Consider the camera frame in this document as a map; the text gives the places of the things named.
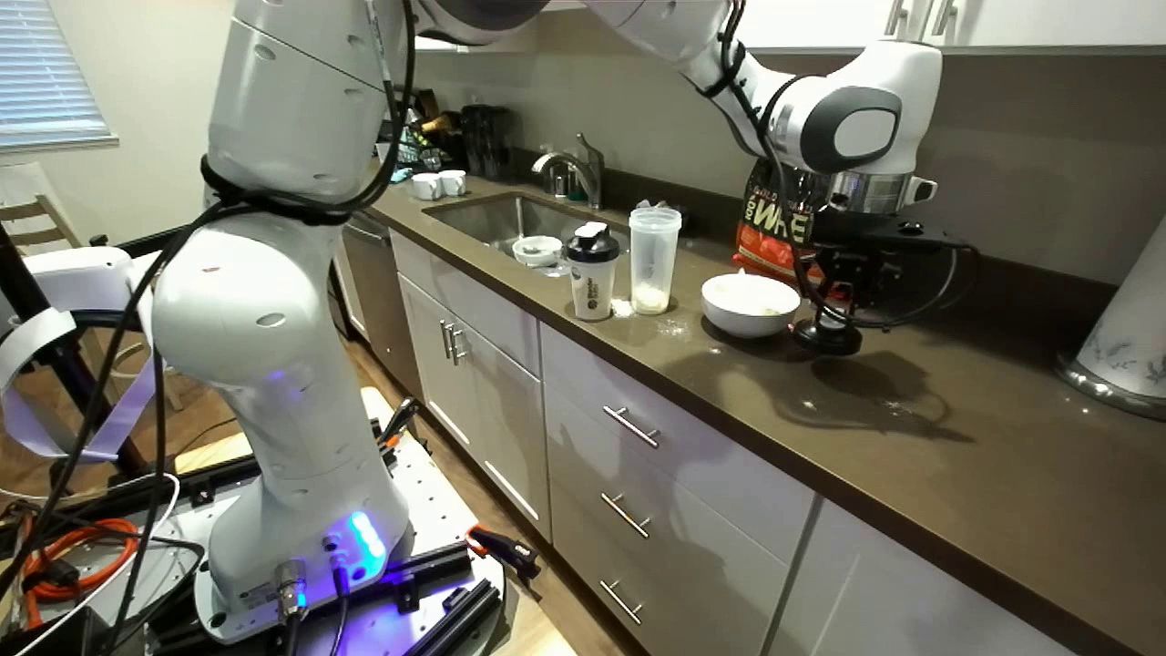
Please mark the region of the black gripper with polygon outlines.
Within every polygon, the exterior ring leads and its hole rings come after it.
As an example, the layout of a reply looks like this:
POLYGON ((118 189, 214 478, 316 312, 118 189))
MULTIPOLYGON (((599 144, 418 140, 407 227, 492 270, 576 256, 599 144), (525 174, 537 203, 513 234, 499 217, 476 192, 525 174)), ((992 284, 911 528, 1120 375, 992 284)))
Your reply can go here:
MULTIPOLYGON (((842 330, 838 305, 830 302, 830 278, 824 262, 842 256, 875 256, 875 260, 938 260, 955 262, 963 243, 899 214, 856 214, 827 211, 817 217, 810 238, 805 284, 817 305, 817 330, 842 330)), ((883 279, 875 270, 856 270, 848 279, 853 322, 875 327, 883 312, 883 279)))

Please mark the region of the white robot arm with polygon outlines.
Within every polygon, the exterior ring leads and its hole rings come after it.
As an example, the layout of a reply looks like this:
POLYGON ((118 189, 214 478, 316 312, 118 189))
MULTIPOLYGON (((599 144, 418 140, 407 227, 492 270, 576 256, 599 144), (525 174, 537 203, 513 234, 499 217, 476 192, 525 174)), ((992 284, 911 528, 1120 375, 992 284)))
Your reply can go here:
MULTIPOLYGON (((327 318, 340 227, 383 198, 375 133, 423 35, 492 44, 549 0, 233 0, 202 174, 208 211, 154 279, 154 342, 233 408, 258 478, 214 519, 192 610, 219 644, 277 630, 383 576, 407 510, 327 318)), ((794 75, 741 40, 747 0, 583 0, 679 67, 737 142, 810 174, 899 181, 943 56, 875 40, 794 75)))

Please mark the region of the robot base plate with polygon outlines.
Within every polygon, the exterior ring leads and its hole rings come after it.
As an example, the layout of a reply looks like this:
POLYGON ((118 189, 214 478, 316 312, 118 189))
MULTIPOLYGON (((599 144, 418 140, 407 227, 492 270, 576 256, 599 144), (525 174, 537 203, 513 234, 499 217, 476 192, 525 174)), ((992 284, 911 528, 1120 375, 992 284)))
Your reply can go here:
POLYGON ((476 549, 471 528, 482 520, 406 432, 411 403, 390 403, 375 386, 361 400, 383 442, 402 540, 373 504, 350 504, 321 528, 304 515, 273 528, 251 520, 258 584, 228 600, 211 573, 211 531, 262 480, 255 459, 238 459, 208 487, 173 480, 139 584, 118 573, 95 593, 95 617, 114 623, 130 593, 142 656, 492 656, 513 617, 509 587, 528 581, 476 549))

